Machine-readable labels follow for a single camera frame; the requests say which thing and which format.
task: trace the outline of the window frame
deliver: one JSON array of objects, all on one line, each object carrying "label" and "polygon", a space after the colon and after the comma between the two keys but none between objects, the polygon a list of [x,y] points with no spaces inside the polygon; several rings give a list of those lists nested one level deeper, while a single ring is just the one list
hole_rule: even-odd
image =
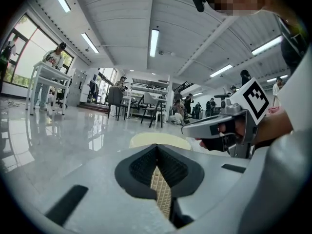
[{"label": "window frame", "polygon": [[[32,35],[30,36],[29,39],[28,39],[26,36],[24,36],[22,33],[20,33],[18,30],[15,29],[16,24],[14,25],[13,29],[10,31],[10,33],[9,33],[8,37],[6,38],[6,40],[5,40],[4,43],[8,42],[8,40],[9,40],[11,34],[13,33],[13,34],[17,35],[19,38],[21,38],[23,41],[25,41],[25,44],[24,44],[24,46],[22,47],[22,49],[21,49],[21,51],[20,51],[20,54],[18,54],[17,60],[16,60],[16,61],[13,61],[13,60],[11,60],[11,59],[9,60],[9,62],[10,62],[12,65],[14,65],[14,70],[13,70],[13,73],[12,73],[11,81],[8,82],[8,81],[5,81],[5,80],[4,80],[3,82],[6,82],[6,83],[9,83],[9,84],[18,86],[18,87],[28,88],[28,87],[25,87],[25,86],[22,86],[22,85],[13,83],[13,78],[14,78],[15,70],[16,70],[17,64],[18,64],[18,62],[19,62],[19,60],[20,60],[20,57],[22,56],[22,54],[23,54],[23,52],[24,52],[24,49],[26,48],[26,46],[27,46],[28,42],[30,41],[30,39],[33,37],[34,33],[35,33],[37,30],[40,30],[50,41],[52,41],[52,42],[53,42],[54,44],[56,44],[56,45],[58,45],[58,44],[57,44],[47,33],[45,33],[45,31],[44,31],[43,29],[41,29],[41,27],[40,27],[39,25],[37,25],[37,24],[31,19],[31,17],[30,17],[27,13],[23,14],[23,15],[21,16],[21,18],[19,19],[19,21],[20,21],[24,16],[26,16],[37,28],[36,28],[36,30],[32,33]],[[69,56],[72,58],[72,61],[70,62],[70,65],[71,65],[71,64],[73,63],[73,60],[74,60],[75,57],[73,57],[72,55],[70,55],[67,51],[65,51],[65,53],[66,53],[67,55],[69,55]],[[63,67],[66,69],[65,74],[67,74],[70,67],[67,66],[67,65],[65,65],[64,63],[63,63]]]}]

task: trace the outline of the hand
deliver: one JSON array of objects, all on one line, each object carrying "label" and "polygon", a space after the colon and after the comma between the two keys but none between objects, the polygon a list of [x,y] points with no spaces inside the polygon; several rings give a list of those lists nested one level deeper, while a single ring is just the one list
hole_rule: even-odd
[{"label": "hand", "polygon": [[[219,124],[218,129],[219,129],[219,132],[220,132],[220,133],[226,132],[226,126],[225,126],[225,124],[223,124],[223,123],[222,123],[222,124]],[[245,134],[245,120],[244,120],[244,119],[240,118],[240,119],[236,119],[236,120],[235,120],[235,131],[236,131],[236,134],[237,134],[238,136],[240,136],[240,137],[244,136],[244,134]],[[199,145],[200,145],[201,147],[207,148],[207,147],[205,146],[204,142],[202,142],[202,141],[199,143]]]}]

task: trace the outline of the black slot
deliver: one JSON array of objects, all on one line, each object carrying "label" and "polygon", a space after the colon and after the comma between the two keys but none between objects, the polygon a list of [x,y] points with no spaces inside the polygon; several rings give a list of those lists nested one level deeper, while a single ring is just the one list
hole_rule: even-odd
[{"label": "black slot", "polygon": [[56,224],[63,226],[77,205],[86,195],[88,188],[81,185],[73,186],[45,216]]},{"label": "black slot", "polygon": [[224,169],[233,171],[233,172],[237,172],[240,174],[243,174],[246,170],[245,167],[241,167],[241,166],[234,166],[234,165],[230,165],[230,164],[224,164],[223,166],[221,166]]}]

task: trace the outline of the white stool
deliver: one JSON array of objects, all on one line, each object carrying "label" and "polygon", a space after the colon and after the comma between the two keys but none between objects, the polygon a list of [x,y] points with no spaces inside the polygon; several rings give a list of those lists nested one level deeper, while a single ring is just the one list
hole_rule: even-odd
[{"label": "white stool", "polygon": [[[157,111],[155,122],[158,121],[158,115],[160,115],[160,112]],[[164,123],[166,123],[166,115],[167,115],[166,112],[162,111],[162,119],[163,119],[163,122],[164,122]]]}]

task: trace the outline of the floor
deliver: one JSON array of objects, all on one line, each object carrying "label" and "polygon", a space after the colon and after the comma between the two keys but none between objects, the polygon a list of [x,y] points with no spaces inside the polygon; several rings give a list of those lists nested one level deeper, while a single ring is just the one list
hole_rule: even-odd
[{"label": "floor", "polygon": [[[142,132],[163,132],[185,138],[180,126],[170,123],[140,124],[140,119],[114,117],[83,108],[61,112],[25,110],[25,100],[0,98],[0,168],[16,196],[35,207],[44,193],[64,176],[109,150],[129,147],[133,136]],[[193,149],[203,150],[189,140]]]}]

